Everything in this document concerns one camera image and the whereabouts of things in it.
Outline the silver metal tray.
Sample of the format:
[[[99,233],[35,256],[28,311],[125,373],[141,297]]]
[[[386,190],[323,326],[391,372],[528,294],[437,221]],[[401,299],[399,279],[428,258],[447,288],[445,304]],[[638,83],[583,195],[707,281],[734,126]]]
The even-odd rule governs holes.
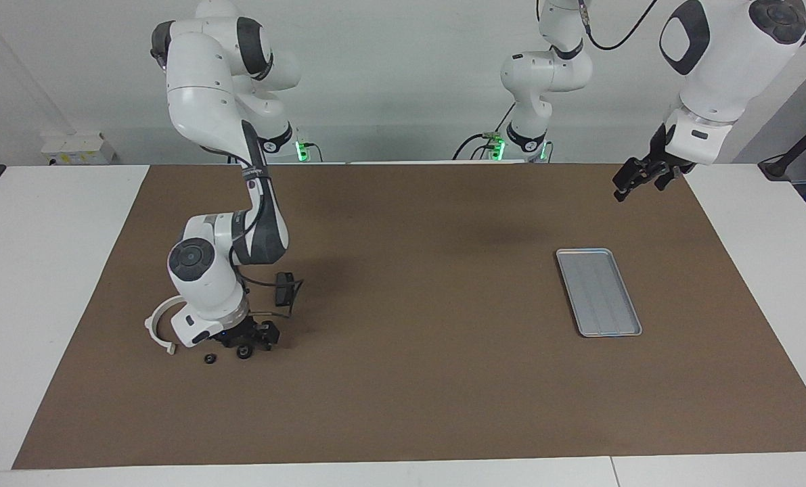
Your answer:
[[[643,333],[609,249],[560,248],[555,256],[579,335],[633,337]]]

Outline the black stand pole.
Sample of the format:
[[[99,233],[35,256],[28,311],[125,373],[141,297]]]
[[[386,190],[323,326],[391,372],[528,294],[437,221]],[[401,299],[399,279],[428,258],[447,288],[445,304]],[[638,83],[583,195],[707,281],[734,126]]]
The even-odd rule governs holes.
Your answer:
[[[806,133],[787,152],[765,158],[757,163],[765,178],[771,181],[787,181],[788,167],[806,151]]]

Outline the brown table mat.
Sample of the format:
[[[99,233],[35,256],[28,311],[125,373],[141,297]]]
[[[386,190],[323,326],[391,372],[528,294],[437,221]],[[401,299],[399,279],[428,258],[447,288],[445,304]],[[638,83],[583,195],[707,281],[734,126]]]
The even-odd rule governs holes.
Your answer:
[[[16,469],[806,451],[806,387],[685,180],[609,164],[276,166],[305,280],[271,352],[168,355],[188,218],[231,166],[149,169]],[[607,248],[643,327],[586,338],[555,252]],[[204,355],[216,354],[215,364]]]

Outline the white power strip box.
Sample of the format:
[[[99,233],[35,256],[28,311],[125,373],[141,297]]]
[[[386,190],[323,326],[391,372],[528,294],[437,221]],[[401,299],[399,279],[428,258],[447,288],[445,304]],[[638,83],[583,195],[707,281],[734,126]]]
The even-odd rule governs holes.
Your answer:
[[[46,136],[43,138],[41,157],[50,166],[113,164],[118,160],[117,152],[100,132]]]

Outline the white curved plastic bracket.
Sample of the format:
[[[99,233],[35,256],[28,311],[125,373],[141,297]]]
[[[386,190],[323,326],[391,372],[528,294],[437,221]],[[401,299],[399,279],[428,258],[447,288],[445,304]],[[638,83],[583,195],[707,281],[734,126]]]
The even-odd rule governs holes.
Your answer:
[[[160,323],[162,315],[166,311],[173,308],[174,305],[178,305],[184,302],[185,300],[183,299],[183,296],[180,295],[173,296],[165,300],[164,302],[160,303],[158,307],[156,307],[153,310],[153,312],[149,315],[149,317],[145,319],[145,329],[149,333],[149,336],[151,336],[153,342],[155,342],[159,346],[162,346],[162,348],[164,348],[165,352],[168,355],[176,354],[177,345],[173,342],[170,342],[170,340],[163,340],[158,335],[158,324]]]

